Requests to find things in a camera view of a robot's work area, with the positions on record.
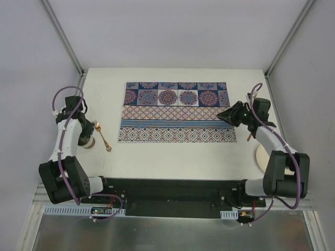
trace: mandala pattern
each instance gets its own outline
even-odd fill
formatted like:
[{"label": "mandala pattern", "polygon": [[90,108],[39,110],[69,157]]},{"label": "mandala pattern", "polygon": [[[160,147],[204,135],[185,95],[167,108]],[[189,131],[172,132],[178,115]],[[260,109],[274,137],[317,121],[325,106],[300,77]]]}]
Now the mandala pattern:
[{"label": "mandala pattern", "polygon": [[186,90],[180,93],[179,101],[186,106],[192,106],[197,103],[198,96],[194,92]]},{"label": "mandala pattern", "polygon": [[137,94],[133,90],[126,89],[125,105],[133,103],[137,99]]},{"label": "mandala pattern", "polygon": [[218,120],[225,107],[124,106],[122,119]]},{"label": "mandala pattern", "polygon": [[215,92],[206,90],[199,95],[199,101],[205,106],[214,106],[219,101],[219,97]]},{"label": "mandala pattern", "polygon": [[175,87],[177,85],[177,83],[169,83],[169,82],[165,82],[165,83],[159,83],[160,87],[162,87],[163,89],[172,89],[173,87]]},{"label": "mandala pattern", "polygon": [[203,88],[203,89],[213,89],[215,86],[215,83],[199,83],[199,85]]},{"label": "mandala pattern", "polygon": [[154,88],[158,83],[157,82],[141,82],[140,85],[144,89],[152,89]]},{"label": "mandala pattern", "polygon": [[227,89],[227,84],[225,82],[223,83],[218,83],[218,86],[221,87],[223,90]]},{"label": "mandala pattern", "polygon": [[193,89],[197,83],[179,83],[183,89]]},{"label": "mandala pattern", "polygon": [[172,90],[164,90],[159,94],[158,100],[161,104],[170,106],[177,102],[177,94]]},{"label": "mandala pattern", "polygon": [[227,91],[219,91],[220,106],[229,106],[229,98]]},{"label": "mandala pattern", "polygon": [[119,142],[236,142],[234,128],[120,127]]},{"label": "mandala pattern", "polygon": [[140,105],[153,105],[157,101],[157,94],[153,90],[140,90],[138,97]]}]

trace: white cable clip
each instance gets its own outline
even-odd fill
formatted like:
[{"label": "white cable clip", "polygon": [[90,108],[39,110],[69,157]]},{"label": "white cable clip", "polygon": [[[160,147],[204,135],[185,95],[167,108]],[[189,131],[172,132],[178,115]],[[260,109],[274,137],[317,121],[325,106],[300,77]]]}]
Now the white cable clip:
[{"label": "white cable clip", "polygon": [[59,114],[59,111],[58,110],[55,110],[55,111],[52,111],[52,114],[55,116],[55,118],[58,116]]}]

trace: metal frame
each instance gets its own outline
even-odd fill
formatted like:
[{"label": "metal frame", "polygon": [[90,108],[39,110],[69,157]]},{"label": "metal frame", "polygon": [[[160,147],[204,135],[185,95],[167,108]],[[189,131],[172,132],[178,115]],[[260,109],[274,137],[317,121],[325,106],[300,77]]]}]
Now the metal frame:
[{"label": "metal frame", "polygon": [[305,20],[307,14],[309,13],[309,11],[311,10],[311,8],[314,6],[314,3],[317,0],[307,0],[306,4],[303,6],[303,9],[300,11],[297,19],[294,21],[291,29],[289,30],[288,34],[286,35],[286,38],[284,39],[283,43],[281,44],[279,50],[277,51],[274,59],[272,60],[272,62],[270,63],[270,66],[268,68],[268,70],[265,72],[265,77],[269,78],[269,76],[271,75],[271,73],[273,72],[274,68],[276,67],[279,59],[282,57],[282,55],[284,54],[284,52],[286,51],[289,43],[292,41],[292,39],[294,38],[295,34],[297,33],[299,27],[301,26],[301,24],[303,23],[303,21]]},{"label": "metal frame", "polygon": [[70,45],[70,42],[69,42],[68,38],[66,37],[65,32],[64,32],[61,24],[59,23],[55,12],[53,11],[53,9],[51,7],[51,4],[49,3],[48,0],[40,0],[40,2],[42,4],[44,10],[46,11],[46,13],[47,13],[47,15],[48,15],[53,27],[54,27],[54,30],[57,33],[58,38],[61,41],[62,45],[64,46],[64,49],[67,52],[69,58],[71,59],[74,67],[76,68],[76,70],[78,71],[80,76],[82,76],[84,70],[81,67],[78,58],[76,57],[76,55],[75,55],[75,53],[74,53],[74,51],[73,51],[73,49]]},{"label": "metal frame", "polygon": [[304,211],[304,217],[314,250],[329,250],[317,211]]},{"label": "metal frame", "polygon": [[[50,207],[48,205],[51,205],[51,202],[48,198],[48,195],[44,189],[43,185],[38,186],[29,215],[27,219],[26,226],[24,228],[23,235],[21,237],[20,243],[19,243],[19,249],[22,251],[31,251],[34,247],[35,239],[37,237],[39,225],[42,219],[42,215],[46,209],[46,207]],[[75,206],[75,203],[73,201],[68,201],[61,203],[60,206],[52,206],[55,208],[62,207],[64,208],[68,206]],[[99,204],[85,204],[84,206],[79,206],[86,208],[87,206],[91,207],[99,207],[101,205]],[[310,207],[299,207],[300,210],[303,210],[306,225],[307,225],[307,231],[309,233],[311,243],[313,245],[314,250],[319,251],[328,251],[329,248],[326,243],[326,239],[321,227],[321,224],[319,222],[318,213],[315,210],[312,210]],[[280,208],[277,207],[276,204],[274,204],[273,210],[280,210],[280,211],[286,211],[286,208]]]},{"label": "metal frame", "polygon": [[[292,39],[294,38],[295,34],[297,33],[297,30],[300,28],[302,22],[304,21],[304,19],[306,18],[307,14],[310,12],[311,8],[314,6],[314,3],[317,0],[307,0],[306,4],[304,5],[304,7],[302,8],[301,12],[299,13],[298,17],[296,18],[295,22],[293,23],[290,31],[288,32],[286,38],[284,39],[283,43],[281,44],[279,50],[277,51],[274,59],[272,60],[268,70],[265,72],[265,79],[266,79],[266,83],[267,86],[269,88],[269,92],[271,95],[272,100],[274,101],[274,97],[271,91],[271,87],[269,84],[269,76],[271,75],[271,73],[273,72],[273,70],[275,69],[278,61],[280,60],[280,58],[282,57],[282,55],[285,53],[288,45],[290,44],[290,42],[292,41]],[[74,67],[76,68],[76,70],[78,71],[79,75],[80,75],[80,79],[78,82],[78,87],[79,88],[83,88],[85,80],[86,80],[86,75],[87,75],[87,70],[84,70],[81,67],[81,64],[78,60],[78,58],[76,57],[70,42],[68,41],[66,34],[64,33],[63,28],[61,27],[60,22],[57,19],[57,16],[54,12],[54,10],[52,9],[52,6],[50,4],[50,2],[48,0],[40,0],[44,10],[46,11],[54,29],[55,32],[57,33],[61,43],[64,46],[65,51],[67,52],[69,58],[71,59]],[[279,113],[278,113],[278,109],[276,107],[275,102],[273,102],[274,104],[274,110],[275,110],[275,114],[277,116],[277,118],[280,118]],[[282,129],[282,125],[281,125],[281,120],[278,119],[279,121],[279,128],[280,131],[282,133],[282,136],[285,137],[283,129]],[[37,236],[37,232],[38,232],[38,228],[40,225],[40,221],[42,218],[42,214],[46,208],[46,205],[51,204],[47,193],[44,189],[43,185],[38,186],[37,188],[37,192],[35,194],[34,200],[33,200],[33,204],[31,206],[29,215],[28,215],[28,219],[24,228],[24,233],[21,237],[20,243],[19,243],[19,250],[24,250],[24,251],[28,251],[28,250],[32,250],[33,246],[34,246],[34,242]],[[62,205],[75,205],[75,203],[73,201],[69,201],[69,202],[65,202],[62,203]],[[312,241],[312,245],[314,247],[315,250],[328,250],[327,247],[327,243],[325,241],[325,237],[323,234],[323,230],[321,227],[321,224],[319,222],[319,218],[318,218],[318,214],[315,211],[315,205],[314,205],[314,200],[311,197],[310,192],[308,192],[308,195],[306,197],[306,199],[302,200],[302,203],[299,206],[299,210],[303,210],[304,211],[304,216],[305,216],[305,220],[306,220],[306,224],[307,224],[307,228],[308,228],[308,232]],[[275,201],[274,206],[273,206],[273,210],[287,210],[280,202]]]}]

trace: patterned cloth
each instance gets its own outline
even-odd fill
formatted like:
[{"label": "patterned cloth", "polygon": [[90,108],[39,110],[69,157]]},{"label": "patterned cloth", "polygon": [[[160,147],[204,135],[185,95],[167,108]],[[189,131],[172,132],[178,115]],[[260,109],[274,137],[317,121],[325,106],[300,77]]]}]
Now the patterned cloth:
[{"label": "patterned cloth", "polygon": [[126,84],[119,142],[236,142],[225,82]]}]

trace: blue patterned tile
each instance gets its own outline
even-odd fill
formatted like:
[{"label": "blue patterned tile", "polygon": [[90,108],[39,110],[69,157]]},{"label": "blue patterned tile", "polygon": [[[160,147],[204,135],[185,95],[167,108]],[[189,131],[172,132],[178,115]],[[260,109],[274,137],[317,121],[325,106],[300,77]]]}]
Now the blue patterned tile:
[{"label": "blue patterned tile", "polygon": [[137,95],[138,106],[156,106],[158,100],[157,89],[140,89]]},{"label": "blue patterned tile", "polygon": [[219,90],[218,95],[220,107],[230,107],[228,92],[226,90]]},{"label": "blue patterned tile", "polygon": [[126,88],[127,89],[138,89],[139,83],[138,82],[127,82]]},{"label": "blue patterned tile", "polygon": [[126,89],[124,105],[135,106],[137,104],[138,90]]},{"label": "blue patterned tile", "polygon": [[158,89],[158,82],[139,82],[139,89]]},{"label": "blue patterned tile", "polygon": [[178,89],[181,90],[198,90],[198,83],[194,83],[194,82],[180,82],[178,83]]},{"label": "blue patterned tile", "polygon": [[198,83],[198,90],[217,90],[216,83]]},{"label": "blue patterned tile", "polygon": [[226,82],[217,83],[217,86],[218,86],[218,90],[227,90]]},{"label": "blue patterned tile", "polygon": [[219,107],[219,95],[217,90],[198,90],[200,107]]},{"label": "blue patterned tile", "polygon": [[171,82],[159,82],[158,83],[158,90],[177,90],[178,83],[171,83]]}]

